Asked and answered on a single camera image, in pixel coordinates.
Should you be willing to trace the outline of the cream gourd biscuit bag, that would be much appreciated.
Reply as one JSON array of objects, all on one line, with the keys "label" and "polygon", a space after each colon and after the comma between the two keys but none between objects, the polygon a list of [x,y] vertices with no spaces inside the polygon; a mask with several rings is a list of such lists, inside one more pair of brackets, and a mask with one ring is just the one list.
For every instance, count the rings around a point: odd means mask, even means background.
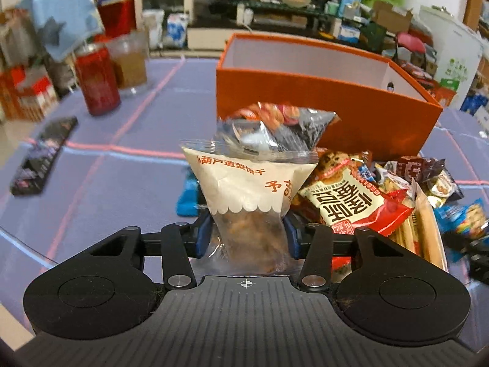
[{"label": "cream gourd biscuit bag", "polygon": [[272,275],[293,267],[283,217],[318,164],[311,151],[254,151],[212,140],[186,140],[217,233],[208,257],[220,274]]}]

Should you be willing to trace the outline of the blue candy cookie packet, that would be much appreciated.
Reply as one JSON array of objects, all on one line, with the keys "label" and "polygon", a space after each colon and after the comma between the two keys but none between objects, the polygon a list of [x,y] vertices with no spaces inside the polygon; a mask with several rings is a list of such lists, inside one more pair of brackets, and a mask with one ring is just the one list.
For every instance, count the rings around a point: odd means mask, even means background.
[{"label": "blue candy cookie packet", "polygon": [[488,234],[488,217],[482,199],[470,205],[444,204],[434,210],[442,233],[455,233],[470,239],[480,239]]}]

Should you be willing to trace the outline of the red clear breadstick packet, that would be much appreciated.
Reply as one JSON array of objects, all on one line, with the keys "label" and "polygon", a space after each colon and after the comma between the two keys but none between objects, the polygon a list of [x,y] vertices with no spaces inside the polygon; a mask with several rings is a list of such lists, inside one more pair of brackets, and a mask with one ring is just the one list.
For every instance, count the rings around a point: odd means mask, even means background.
[{"label": "red clear breadstick packet", "polygon": [[411,191],[403,201],[413,209],[411,215],[390,235],[390,239],[447,272],[447,259],[433,207],[417,182],[412,182]]}]

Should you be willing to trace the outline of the blue snack packet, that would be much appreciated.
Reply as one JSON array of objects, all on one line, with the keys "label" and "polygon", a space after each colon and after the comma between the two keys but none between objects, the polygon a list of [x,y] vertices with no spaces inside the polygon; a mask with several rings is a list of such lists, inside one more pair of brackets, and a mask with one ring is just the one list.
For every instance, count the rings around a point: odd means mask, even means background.
[{"label": "blue snack packet", "polygon": [[176,213],[181,217],[199,215],[199,184],[194,175],[185,178],[183,190],[178,198]]}]

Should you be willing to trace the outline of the red white snack bag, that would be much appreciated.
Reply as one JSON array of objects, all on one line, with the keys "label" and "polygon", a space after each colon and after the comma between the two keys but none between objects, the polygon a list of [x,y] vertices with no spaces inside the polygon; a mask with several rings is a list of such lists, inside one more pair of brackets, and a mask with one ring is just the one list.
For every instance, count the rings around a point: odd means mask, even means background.
[{"label": "red white snack bag", "polygon": [[390,195],[377,186],[370,162],[368,152],[320,149],[318,165],[292,199],[291,209],[338,234],[367,227],[391,235],[413,209],[403,203],[404,193]]}]

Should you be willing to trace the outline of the blue plaid tablecloth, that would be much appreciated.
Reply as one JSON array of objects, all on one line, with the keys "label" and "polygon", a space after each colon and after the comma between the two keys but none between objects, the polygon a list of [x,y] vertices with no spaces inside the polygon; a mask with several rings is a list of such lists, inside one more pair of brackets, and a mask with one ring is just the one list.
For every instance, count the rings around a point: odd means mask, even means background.
[{"label": "blue plaid tablecloth", "polygon": [[[10,182],[29,142],[1,170],[1,304],[23,329],[30,283],[74,265],[83,276],[107,263],[127,279],[127,258],[86,249],[137,226],[145,239],[173,234],[186,162],[179,141],[215,129],[215,61],[161,59],[152,87],[103,117],[90,116],[81,93],[55,117],[78,126],[60,152],[42,194],[14,196]],[[488,288],[448,276],[472,309],[459,337],[429,346],[391,346],[357,332],[324,295],[284,277],[204,276],[191,290],[158,294],[141,325],[95,341],[37,335],[20,355],[35,366],[461,366],[488,343]]]}]

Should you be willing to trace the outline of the silver black snack bag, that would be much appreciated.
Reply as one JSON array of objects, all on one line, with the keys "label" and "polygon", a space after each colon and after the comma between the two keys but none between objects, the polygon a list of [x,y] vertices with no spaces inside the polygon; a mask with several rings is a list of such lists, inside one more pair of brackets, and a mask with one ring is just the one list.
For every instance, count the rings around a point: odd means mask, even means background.
[{"label": "silver black snack bag", "polygon": [[220,119],[214,139],[254,151],[309,152],[339,121],[335,112],[257,102]]}]

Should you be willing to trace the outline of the dark small snack packet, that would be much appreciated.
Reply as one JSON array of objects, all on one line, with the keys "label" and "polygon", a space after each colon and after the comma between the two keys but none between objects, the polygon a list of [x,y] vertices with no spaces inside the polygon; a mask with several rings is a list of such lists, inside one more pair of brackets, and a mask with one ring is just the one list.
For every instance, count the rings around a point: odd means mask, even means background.
[{"label": "dark small snack packet", "polygon": [[416,181],[433,208],[463,198],[462,190],[447,170],[444,158],[406,156],[397,161],[387,161],[384,169],[406,182]]}]

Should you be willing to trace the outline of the orange storage box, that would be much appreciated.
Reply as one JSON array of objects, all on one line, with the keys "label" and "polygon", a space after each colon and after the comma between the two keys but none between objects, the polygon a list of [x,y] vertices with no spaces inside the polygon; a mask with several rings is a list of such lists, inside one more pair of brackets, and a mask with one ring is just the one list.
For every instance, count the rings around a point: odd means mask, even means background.
[{"label": "orange storage box", "polygon": [[292,36],[234,34],[216,67],[216,111],[256,102],[336,113],[320,146],[377,160],[414,156],[442,106],[395,62],[364,50]]}]

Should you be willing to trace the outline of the black remote control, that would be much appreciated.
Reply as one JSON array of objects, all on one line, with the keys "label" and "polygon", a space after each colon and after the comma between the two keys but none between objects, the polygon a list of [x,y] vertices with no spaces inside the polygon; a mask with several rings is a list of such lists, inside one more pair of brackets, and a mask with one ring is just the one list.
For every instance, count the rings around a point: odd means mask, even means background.
[{"label": "black remote control", "polygon": [[38,134],[11,181],[14,196],[42,194],[62,147],[78,126],[74,116],[51,120]]}]

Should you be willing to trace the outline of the red soda can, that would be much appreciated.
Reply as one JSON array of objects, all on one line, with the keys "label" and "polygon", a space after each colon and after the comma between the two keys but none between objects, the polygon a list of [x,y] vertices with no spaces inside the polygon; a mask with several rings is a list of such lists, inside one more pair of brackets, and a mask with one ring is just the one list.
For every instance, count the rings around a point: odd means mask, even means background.
[{"label": "red soda can", "polygon": [[121,98],[107,47],[84,44],[75,51],[75,71],[85,103],[92,116],[101,116],[119,107]]}]

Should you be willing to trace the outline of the white tv stand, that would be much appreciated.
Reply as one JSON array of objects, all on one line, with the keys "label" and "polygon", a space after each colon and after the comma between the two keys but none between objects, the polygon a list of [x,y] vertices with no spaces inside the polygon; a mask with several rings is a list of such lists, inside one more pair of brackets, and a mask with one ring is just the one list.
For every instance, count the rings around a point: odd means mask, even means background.
[{"label": "white tv stand", "polygon": [[187,47],[190,50],[220,50],[226,48],[226,42],[233,34],[246,34],[248,30],[230,28],[189,28]]}]

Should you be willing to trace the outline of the red white carton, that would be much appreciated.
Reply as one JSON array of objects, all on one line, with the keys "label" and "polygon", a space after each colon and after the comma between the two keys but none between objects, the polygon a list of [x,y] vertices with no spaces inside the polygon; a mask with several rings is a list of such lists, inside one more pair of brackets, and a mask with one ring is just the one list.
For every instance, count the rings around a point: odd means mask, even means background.
[{"label": "red white carton", "polygon": [[13,67],[1,73],[1,107],[7,120],[40,122],[59,105],[43,65]]}]

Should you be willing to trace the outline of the red folding chair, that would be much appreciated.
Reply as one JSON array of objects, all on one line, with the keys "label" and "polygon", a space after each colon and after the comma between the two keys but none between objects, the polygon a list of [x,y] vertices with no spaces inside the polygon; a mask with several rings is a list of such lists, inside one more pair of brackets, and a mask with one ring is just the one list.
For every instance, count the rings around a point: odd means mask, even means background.
[{"label": "red folding chair", "polygon": [[399,32],[396,35],[393,61],[398,64],[401,62],[401,58],[399,58],[400,47],[403,47],[416,56],[419,56],[421,61],[419,64],[417,64],[417,66],[423,70],[427,69],[426,46],[418,37],[412,36],[407,32]]}]

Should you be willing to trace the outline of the blue star cloth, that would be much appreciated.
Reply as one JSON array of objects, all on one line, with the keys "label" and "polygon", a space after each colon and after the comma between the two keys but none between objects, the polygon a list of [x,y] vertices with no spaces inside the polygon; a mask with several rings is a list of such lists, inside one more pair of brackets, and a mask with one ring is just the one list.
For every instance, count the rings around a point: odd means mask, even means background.
[{"label": "blue star cloth", "polygon": [[54,61],[63,61],[92,36],[104,32],[94,0],[21,0],[36,35]]}]

